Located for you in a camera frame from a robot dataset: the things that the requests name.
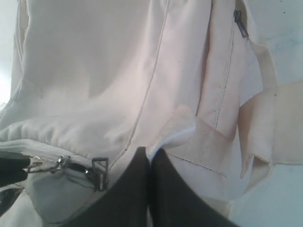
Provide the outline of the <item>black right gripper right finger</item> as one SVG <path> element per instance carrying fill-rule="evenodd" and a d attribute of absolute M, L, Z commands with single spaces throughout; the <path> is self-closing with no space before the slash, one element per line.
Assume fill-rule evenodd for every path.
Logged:
<path fill-rule="evenodd" d="M 164 149 L 151 162 L 149 210 L 154 227 L 235 227 L 185 183 Z"/>

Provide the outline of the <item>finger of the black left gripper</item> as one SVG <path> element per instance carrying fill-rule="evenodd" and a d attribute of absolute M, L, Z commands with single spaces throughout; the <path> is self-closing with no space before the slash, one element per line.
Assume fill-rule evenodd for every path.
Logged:
<path fill-rule="evenodd" d="M 0 186 L 18 183 L 27 179 L 25 169 L 30 165 L 29 156 L 1 151 L 0 152 Z"/>

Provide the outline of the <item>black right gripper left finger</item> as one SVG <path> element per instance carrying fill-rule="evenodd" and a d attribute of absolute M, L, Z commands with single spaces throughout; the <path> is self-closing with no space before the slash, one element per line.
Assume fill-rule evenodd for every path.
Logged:
<path fill-rule="evenodd" d="M 150 164 L 138 147 L 117 182 L 93 205 L 63 227 L 146 227 Z"/>

